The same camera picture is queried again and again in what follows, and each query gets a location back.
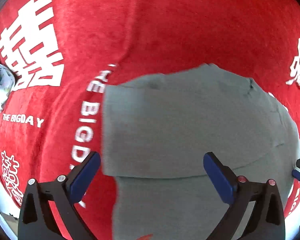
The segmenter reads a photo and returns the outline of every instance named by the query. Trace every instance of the gray cloth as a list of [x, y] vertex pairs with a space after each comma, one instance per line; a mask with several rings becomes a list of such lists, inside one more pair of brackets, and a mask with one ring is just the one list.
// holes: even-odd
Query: gray cloth
[[216, 65], [107, 86], [102, 138], [118, 240], [205, 239], [227, 209], [203, 169], [209, 151], [251, 181], [275, 179], [285, 205], [300, 147], [284, 106]]

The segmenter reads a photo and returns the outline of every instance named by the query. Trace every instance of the red cloth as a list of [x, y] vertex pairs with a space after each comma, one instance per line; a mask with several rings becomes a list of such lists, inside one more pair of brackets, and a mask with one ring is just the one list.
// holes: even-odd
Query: red cloth
[[284, 217], [290, 215], [300, 203], [300, 182], [298, 180], [293, 181], [290, 196], [284, 209]]
[[[0, 34], [29, 1], [8, 0], [0, 12]], [[30, 178], [54, 180], [67, 174], [70, 165], [77, 165], [71, 154], [75, 145], [102, 154], [103, 94], [87, 91], [87, 87], [92, 80], [101, 81], [95, 77], [103, 70], [111, 73], [101, 82], [116, 85], [144, 74], [214, 63], [254, 78], [289, 109], [300, 133], [300, 88], [285, 83], [298, 55], [300, 6], [295, 0], [52, 0], [40, 12], [51, 6], [54, 17], [40, 28], [54, 26], [58, 51], [63, 55], [61, 84], [27, 87], [12, 92], [8, 99], [4, 115], [0, 114], [0, 179], [4, 185], [9, 163], [10, 179], [18, 177], [18, 190], [24, 192]], [[83, 101], [100, 103], [98, 113], [82, 115]], [[32, 116], [34, 123], [31, 125], [31, 118], [27, 123], [11, 122], [9, 114], [24, 114], [27, 120]], [[40, 127], [37, 118], [44, 119]], [[96, 122], [82, 123], [80, 118]], [[89, 142], [75, 140], [83, 125], [93, 131]], [[17, 198], [20, 194], [14, 188], [7, 191]], [[100, 240], [112, 239], [115, 198], [114, 179], [99, 171], [83, 198], [86, 208], [76, 205]], [[69, 237], [64, 226], [60, 227]]]

